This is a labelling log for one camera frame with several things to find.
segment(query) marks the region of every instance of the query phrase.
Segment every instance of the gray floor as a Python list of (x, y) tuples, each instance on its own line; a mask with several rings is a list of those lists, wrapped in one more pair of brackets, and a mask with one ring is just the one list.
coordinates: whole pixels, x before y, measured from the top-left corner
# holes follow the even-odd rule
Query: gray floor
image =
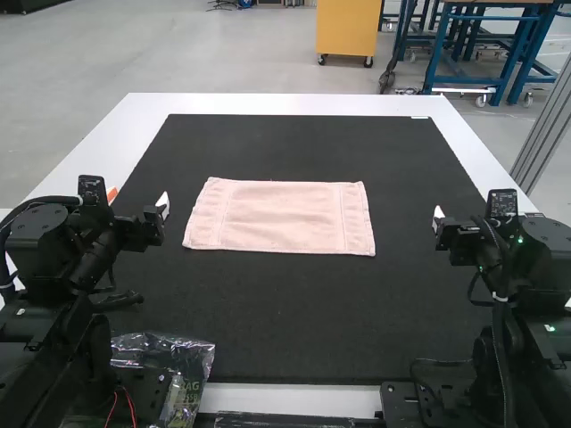
[[(315, 10), (205, 9), (206, 0), (75, 0), (0, 15), (0, 207), (24, 198), (129, 92), (374, 94), (393, 43), (379, 34), (372, 70), (346, 58), (319, 67)], [(571, 50), (570, 25), (557, 20), (548, 36), (542, 59), (551, 67)], [(495, 70), (493, 61), (470, 67)], [(400, 63), (397, 86), (422, 86), (425, 69), (422, 54)], [(529, 110), (453, 103), (508, 169), (541, 109), (536, 100)], [(567, 140), (532, 195), (567, 223), (571, 196), (552, 186), (567, 190), (570, 160)]]

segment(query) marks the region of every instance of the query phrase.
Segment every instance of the white table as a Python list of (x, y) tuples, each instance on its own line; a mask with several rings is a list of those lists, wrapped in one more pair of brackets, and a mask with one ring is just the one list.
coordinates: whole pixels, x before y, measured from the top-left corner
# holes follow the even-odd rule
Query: white table
[[(537, 211), (446, 98), (402, 95), (129, 94), (26, 199), (76, 194), (81, 174), (103, 176), (108, 186), (120, 189), (173, 113), (430, 117), (484, 198), (493, 188), (516, 188), (520, 211)], [(380, 144), (390, 138), (371, 137)], [(0, 210), (0, 218), (8, 212)], [(378, 389), (209, 383), (201, 411), (372, 418), (381, 409)]]

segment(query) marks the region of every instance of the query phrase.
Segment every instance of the clear plastic bag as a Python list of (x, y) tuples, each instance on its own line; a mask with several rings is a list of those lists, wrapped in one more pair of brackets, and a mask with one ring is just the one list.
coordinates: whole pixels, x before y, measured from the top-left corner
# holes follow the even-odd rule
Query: clear plastic bag
[[(159, 420), (149, 428), (190, 428), (193, 425), (204, 385), (211, 373), (214, 345), (185, 337), (158, 333), (131, 333), (112, 339), (112, 366), (163, 368), (172, 375), (169, 392)], [(69, 416), (65, 428), (104, 426), (101, 418)], [(110, 424), (129, 427), (130, 424)]]

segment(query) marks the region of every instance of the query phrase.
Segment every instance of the towel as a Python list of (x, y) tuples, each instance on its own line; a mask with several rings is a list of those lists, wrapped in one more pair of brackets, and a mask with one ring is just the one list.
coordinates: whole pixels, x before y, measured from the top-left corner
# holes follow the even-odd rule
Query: towel
[(182, 244), (195, 250), (375, 256), (365, 186), (210, 177)]

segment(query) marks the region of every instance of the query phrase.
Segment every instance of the black mat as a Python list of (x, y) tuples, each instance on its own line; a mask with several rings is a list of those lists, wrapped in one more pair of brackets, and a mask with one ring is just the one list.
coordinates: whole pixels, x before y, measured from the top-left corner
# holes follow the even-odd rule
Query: black mat
[[(208, 177), (362, 180), (377, 256), (185, 249)], [(415, 357), (469, 358), (490, 318), (466, 300), (472, 270), (434, 251), (434, 206), (468, 218), (484, 200), (430, 119), (169, 116), (113, 208), (140, 212), (165, 189), (165, 244), (115, 265), (120, 287), (147, 301), (112, 325), (215, 342), (212, 381), (408, 377)]]

